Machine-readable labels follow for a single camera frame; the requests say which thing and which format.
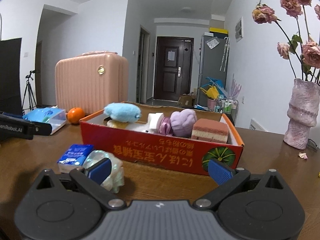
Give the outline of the lilac fluffy headband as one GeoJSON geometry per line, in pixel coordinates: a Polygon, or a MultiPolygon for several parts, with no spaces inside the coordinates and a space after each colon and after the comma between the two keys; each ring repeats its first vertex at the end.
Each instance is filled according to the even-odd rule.
{"type": "Polygon", "coordinates": [[[180,112],[175,111],[170,116],[171,128],[176,137],[191,137],[195,122],[197,122],[197,116],[192,109],[183,109],[180,112]]]}

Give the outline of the brown layered sponge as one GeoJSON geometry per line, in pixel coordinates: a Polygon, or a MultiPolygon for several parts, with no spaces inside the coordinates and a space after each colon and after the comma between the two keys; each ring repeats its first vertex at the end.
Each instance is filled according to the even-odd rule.
{"type": "Polygon", "coordinates": [[[228,126],[223,122],[199,119],[193,125],[191,139],[225,144],[228,135],[228,126]]]}

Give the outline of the black paper bag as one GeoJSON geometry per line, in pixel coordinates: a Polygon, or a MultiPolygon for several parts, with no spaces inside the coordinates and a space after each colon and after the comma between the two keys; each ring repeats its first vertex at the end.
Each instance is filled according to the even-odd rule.
{"type": "Polygon", "coordinates": [[[1,112],[22,115],[20,89],[21,38],[1,40],[1,112]]]}

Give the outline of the white flat panel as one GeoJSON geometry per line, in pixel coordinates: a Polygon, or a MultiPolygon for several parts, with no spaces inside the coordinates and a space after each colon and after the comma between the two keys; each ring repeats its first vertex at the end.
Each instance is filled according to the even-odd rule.
{"type": "Polygon", "coordinates": [[[264,129],[258,122],[256,122],[254,119],[251,119],[251,122],[249,124],[249,129],[254,131],[263,131],[266,132],[266,129],[264,129]]]}

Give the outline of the fallen rose petal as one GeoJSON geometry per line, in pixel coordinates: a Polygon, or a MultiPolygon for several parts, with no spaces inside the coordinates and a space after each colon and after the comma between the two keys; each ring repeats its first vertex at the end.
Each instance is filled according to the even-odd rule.
{"type": "Polygon", "coordinates": [[[304,160],[307,160],[308,159],[308,156],[306,153],[299,153],[298,156],[301,158],[301,159],[304,159],[304,160]]]}

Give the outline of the white round sponge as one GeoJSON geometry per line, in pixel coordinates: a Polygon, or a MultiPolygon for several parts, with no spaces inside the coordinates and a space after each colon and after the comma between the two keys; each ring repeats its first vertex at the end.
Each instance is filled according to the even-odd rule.
{"type": "Polygon", "coordinates": [[[148,114],[148,132],[159,133],[162,120],[164,119],[164,113],[149,113],[148,114]]]}

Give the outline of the pink ceramic vase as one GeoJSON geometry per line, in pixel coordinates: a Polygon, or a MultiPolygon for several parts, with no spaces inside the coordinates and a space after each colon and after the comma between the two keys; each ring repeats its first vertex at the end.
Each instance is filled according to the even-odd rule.
{"type": "Polygon", "coordinates": [[[304,150],[308,144],[309,133],[317,124],[319,113],[319,85],[311,81],[294,79],[287,116],[289,123],[284,135],[288,145],[304,150]]]}

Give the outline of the cardboard box on floor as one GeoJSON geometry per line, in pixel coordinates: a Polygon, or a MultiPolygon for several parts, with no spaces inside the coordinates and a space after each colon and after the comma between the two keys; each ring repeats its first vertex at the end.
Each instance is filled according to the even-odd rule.
{"type": "Polygon", "coordinates": [[[194,94],[181,95],[178,100],[178,106],[182,108],[194,108],[196,96],[194,94]]]}

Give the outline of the yellow white hamster plush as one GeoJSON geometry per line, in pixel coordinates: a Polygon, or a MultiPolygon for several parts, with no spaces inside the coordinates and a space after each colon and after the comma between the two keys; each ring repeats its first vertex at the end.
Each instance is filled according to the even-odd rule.
{"type": "Polygon", "coordinates": [[[159,129],[151,128],[150,124],[140,124],[136,122],[135,123],[119,122],[111,119],[111,120],[108,120],[105,125],[110,128],[125,129],[128,131],[151,133],[151,134],[159,133],[159,129]]]}

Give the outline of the blue tissue package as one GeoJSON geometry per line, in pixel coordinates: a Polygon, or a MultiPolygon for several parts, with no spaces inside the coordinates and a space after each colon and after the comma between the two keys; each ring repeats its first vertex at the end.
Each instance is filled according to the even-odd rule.
{"type": "Polygon", "coordinates": [[[36,121],[51,124],[53,128],[51,135],[67,123],[66,111],[56,107],[34,109],[33,111],[25,114],[23,119],[30,122],[36,121]]]}

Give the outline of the pink ribbed suitcase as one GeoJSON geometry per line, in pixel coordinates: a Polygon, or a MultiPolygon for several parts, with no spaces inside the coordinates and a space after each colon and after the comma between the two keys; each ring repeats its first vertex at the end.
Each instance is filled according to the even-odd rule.
{"type": "Polygon", "coordinates": [[[55,66],[59,108],[80,107],[86,114],[128,100],[129,63],[116,52],[92,51],[60,60],[55,66]]]}

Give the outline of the blue tissue pocket pack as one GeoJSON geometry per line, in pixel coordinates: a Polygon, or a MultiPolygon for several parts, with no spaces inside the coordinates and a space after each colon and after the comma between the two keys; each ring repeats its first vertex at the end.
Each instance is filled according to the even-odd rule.
{"type": "Polygon", "coordinates": [[[88,155],[93,151],[93,145],[73,144],[57,161],[60,173],[69,173],[71,170],[80,167],[88,155]]]}

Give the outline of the red cardboard box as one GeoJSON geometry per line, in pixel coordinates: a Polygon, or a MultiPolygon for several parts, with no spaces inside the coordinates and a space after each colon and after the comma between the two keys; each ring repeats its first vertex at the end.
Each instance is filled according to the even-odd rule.
{"type": "Polygon", "coordinates": [[[217,159],[236,168],[244,149],[244,142],[225,114],[196,110],[199,120],[209,124],[220,122],[228,128],[226,143],[166,136],[132,129],[107,126],[111,118],[100,110],[80,120],[82,141],[97,150],[114,154],[125,161],[158,166],[167,170],[207,175],[208,163],[217,159]]]}

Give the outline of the dark brown door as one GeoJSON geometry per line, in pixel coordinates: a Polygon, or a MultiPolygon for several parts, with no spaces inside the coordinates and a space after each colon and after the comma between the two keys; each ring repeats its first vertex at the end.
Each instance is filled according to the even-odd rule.
{"type": "Polygon", "coordinates": [[[178,101],[191,88],[194,39],[157,37],[153,98],[178,101]]]}

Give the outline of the light blue plush toy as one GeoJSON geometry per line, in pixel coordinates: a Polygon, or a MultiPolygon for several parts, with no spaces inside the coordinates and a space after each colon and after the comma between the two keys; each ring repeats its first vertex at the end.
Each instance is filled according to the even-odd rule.
{"type": "Polygon", "coordinates": [[[141,118],[141,110],[131,103],[110,103],[104,107],[104,114],[118,122],[137,122],[141,118]]]}

